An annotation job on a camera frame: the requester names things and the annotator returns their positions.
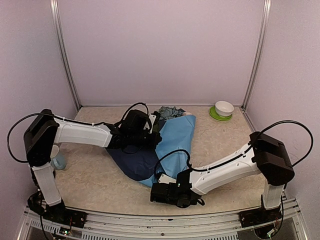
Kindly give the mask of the blue fake hydrangea flower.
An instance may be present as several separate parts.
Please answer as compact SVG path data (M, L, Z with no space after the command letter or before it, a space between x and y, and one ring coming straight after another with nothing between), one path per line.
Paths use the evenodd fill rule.
M166 121L182 117L186 111L182 108L177 108L176 106L161 106L158 112L160 114L160 120Z

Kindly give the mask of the blue wrapping paper sheet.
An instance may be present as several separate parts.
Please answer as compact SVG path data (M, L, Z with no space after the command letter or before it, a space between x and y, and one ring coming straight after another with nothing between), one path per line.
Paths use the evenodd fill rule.
M159 121L159 133L162 141L155 150L139 149L129 146L126 150L107 149L116 165L128 178L152 187L156 177L154 169L159 159L175 150L191 152L192 139L195 132L196 117L185 115Z

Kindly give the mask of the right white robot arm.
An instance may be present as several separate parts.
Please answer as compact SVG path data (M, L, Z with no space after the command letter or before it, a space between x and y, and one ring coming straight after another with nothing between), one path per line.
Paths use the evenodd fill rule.
M186 154L187 168L179 172L175 181L155 182L150 191L150 201L187 208L191 205L204 205L202 196L208 192L239 179L262 174L265 190L262 206L256 210L256 218L266 222L276 208L281 205L282 192L295 176L294 166L284 143L265 132L282 124L294 124L312 132L295 120L277 121L261 131L250 134L250 141L234 153L202 167L192 167L191 156Z

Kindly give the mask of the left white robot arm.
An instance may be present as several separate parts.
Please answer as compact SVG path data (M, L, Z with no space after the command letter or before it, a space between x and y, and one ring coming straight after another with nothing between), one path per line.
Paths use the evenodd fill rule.
M23 135L26 160L50 214L63 223L70 218L70 211L62 205L63 200L56 185L50 165L55 144L72 143L92 145L105 149L124 150L128 146L155 150L161 142L161 134L155 130L157 113L127 110L115 124L89 123L54 115L50 109L33 113L34 121Z

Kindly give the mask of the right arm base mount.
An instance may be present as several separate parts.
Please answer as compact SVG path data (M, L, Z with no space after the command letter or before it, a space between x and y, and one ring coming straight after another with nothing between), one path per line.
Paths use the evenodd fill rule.
M280 204L273 209L266 209L264 206L263 195L260 197L261 206L258 208L243 210L238 213L242 228L252 227L260 224L269 223L275 220L284 219L283 197L280 197Z

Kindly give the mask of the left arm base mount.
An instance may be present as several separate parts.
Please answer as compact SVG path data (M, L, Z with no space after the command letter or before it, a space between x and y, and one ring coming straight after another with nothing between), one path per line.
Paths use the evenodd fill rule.
M46 204L45 207L43 207L43 200L44 197L42 193L38 191L28 198L27 205L31 211L43 217L45 220L69 227L84 228L87 219L86 212L66 208L63 201L54 206Z

